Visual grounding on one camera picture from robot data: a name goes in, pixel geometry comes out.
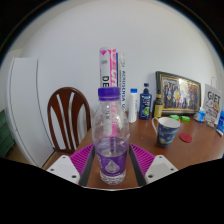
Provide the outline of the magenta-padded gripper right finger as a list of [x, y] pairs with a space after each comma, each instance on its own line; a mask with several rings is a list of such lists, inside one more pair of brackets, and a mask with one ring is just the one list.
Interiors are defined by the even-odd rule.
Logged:
[[145, 186], [178, 171], [165, 156], [154, 156], [134, 144], [129, 146], [129, 154], [139, 186]]

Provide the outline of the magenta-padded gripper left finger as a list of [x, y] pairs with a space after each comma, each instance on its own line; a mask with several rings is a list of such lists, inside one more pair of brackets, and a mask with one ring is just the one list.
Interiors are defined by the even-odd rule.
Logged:
[[80, 186], [86, 186], [95, 156], [93, 145], [88, 145], [71, 156], [60, 156], [47, 171]]

